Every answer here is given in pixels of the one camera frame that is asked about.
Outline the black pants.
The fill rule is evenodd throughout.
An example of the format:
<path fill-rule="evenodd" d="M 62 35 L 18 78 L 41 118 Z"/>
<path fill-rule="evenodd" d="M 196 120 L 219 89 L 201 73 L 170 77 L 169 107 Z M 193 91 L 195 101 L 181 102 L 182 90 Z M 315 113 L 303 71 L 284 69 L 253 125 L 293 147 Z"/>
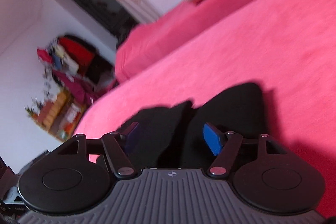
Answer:
<path fill-rule="evenodd" d="M 137 171 L 207 169 L 214 156 L 203 138 L 206 123 L 247 139 L 267 131 L 263 92 L 256 83 L 223 90 L 201 107 L 194 107 L 193 101 L 187 100 L 173 107 L 142 109 L 117 131 L 123 132 L 134 122 L 140 127 L 139 139 L 128 157 Z"/>

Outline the cluttered clothes shelf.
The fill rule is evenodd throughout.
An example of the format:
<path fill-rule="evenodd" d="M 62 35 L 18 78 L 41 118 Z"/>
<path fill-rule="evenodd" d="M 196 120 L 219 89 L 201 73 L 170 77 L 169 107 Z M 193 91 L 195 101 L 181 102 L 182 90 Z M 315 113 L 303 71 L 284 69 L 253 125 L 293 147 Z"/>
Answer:
<path fill-rule="evenodd" d="M 71 34 L 37 49 L 45 66 L 44 99 L 25 111 L 37 126 L 59 141 L 74 133 L 86 110 L 118 85 L 114 66 L 90 43 Z"/>

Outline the pink bed blanket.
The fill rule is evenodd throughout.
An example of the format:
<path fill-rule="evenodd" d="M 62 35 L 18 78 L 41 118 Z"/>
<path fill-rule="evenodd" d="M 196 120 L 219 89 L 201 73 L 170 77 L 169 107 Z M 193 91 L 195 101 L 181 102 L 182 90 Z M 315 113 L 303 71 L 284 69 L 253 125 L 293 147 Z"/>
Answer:
<path fill-rule="evenodd" d="M 326 181 L 335 215 L 335 0 L 257 0 L 97 101 L 77 132 L 116 130 L 143 107 L 201 105 L 248 81 L 267 92 L 272 131 Z"/>

